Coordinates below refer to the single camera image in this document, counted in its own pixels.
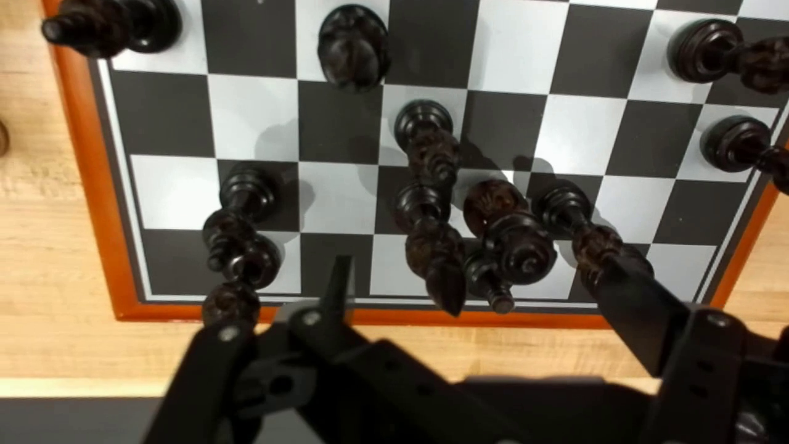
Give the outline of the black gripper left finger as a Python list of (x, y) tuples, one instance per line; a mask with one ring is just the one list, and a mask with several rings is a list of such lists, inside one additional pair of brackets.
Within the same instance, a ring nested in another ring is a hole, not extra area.
[(246, 324), (203, 326), (154, 419), (144, 444), (254, 444), (264, 419), (237, 407), (243, 373), (261, 357), (264, 335)]

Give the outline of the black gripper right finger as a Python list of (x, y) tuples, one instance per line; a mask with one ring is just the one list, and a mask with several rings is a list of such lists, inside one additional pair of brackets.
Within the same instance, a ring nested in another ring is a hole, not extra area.
[(719, 308), (688, 308), (641, 257), (595, 281), (610, 326), (662, 381), (645, 444), (789, 444), (788, 335), (765, 339)]

